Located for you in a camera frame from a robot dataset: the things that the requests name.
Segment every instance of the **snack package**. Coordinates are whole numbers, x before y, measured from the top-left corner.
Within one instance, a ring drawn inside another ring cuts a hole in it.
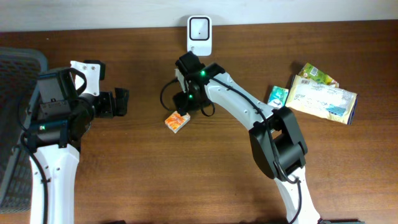
[[[328,86],[338,88],[338,82],[336,82],[336,80],[332,79],[332,77],[330,77],[329,75],[315,68],[310,63],[306,63],[298,75],[306,79],[311,79],[313,81],[316,81],[317,83],[320,84],[325,84]]]
[[[320,118],[351,124],[357,94],[295,76],[286,106]]]
[[[179,113],[174,111],[165,121],[164,123],[169,127],[174,133],[177,133],[188,121],[191,119],[191,116],[187,113],[184,116],[181,116]]]
[[[289,94],[288,89],[274,86],[272,87],[272,91],[271,94],[269,95],[267,104],[269,106],[273,106],[276,109],[280,109],[281,107],[285,106],[288,94]]]

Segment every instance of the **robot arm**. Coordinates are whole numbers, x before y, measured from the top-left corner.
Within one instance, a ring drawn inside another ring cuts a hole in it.
[[[29,128],[21,144],[31,154],[33,188],[30,223],[74,222],[75,174],[81,137],[95,117],[127,113],[129,91],[100,91],[105,64],[97,60],[71,62],[39,75],[37,100],[30,105]]]
[[[305,181],[304,155],[307,145],[291,110],[274,110],[243,90],[219,65],[205,67],[191,52],[180,57],[176,66],[176,77],[183,90],[173,98],[178,112],[185,114],[211,103],[219,104],[230,112],[249,131],[254,160],[266,176],[275,180],[286,206],[289,223],[318,223],[320,215],[313,206]],[[270,129],[281,130],[282,134],[270,139],[264,124],[269,125]],[[290,180],[300,180],[299,187],[288,183],[281,175],[271,144],[276,146],[276,158],[283,172]]]

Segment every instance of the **wooden table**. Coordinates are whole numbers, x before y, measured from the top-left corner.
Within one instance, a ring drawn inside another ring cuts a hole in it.
[[[305,62],[359,94],[351,126],[296,111],[308,144],[307,182],[325,219],[398,221],[398,21],[218,26],[217,62],[263,99],[286,86]],[[106,63],[102,90],[130,89],[128,114],[96,119],[83,138],[75,182],[75,223],[239,223],[285,217],[273,180],[254,163],[248,133],[216,106],[174,134],[159,103],[185,28],[75,30],[0,34],[2,46],[40,50],[49,67],[70,60]],[[165,102],[179,91],[165,93]],[[29,212],[0,215],[28,223]]]

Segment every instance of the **orange box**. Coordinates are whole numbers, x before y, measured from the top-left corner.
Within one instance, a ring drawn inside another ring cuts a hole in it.
[[[188,121],[191,119],[191,116],[187,113],[184,116],[181,116],[176,111],[172,113],[164,123],[169,127],[174,133],[177,133],[179,129],[181,129]]]

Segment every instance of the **white bracket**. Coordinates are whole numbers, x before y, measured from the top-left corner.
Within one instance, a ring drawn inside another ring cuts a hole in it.
[[[85,74],[87,79],[87,86],[83,93],[88,93],[93,96],[100,95],[100,68],[98,64],[81,63],[76,61],[70,61],[70,67],[78,70]],[[84,80],[79,76],[75,78],[75,88],[78,89],[84,84]]]

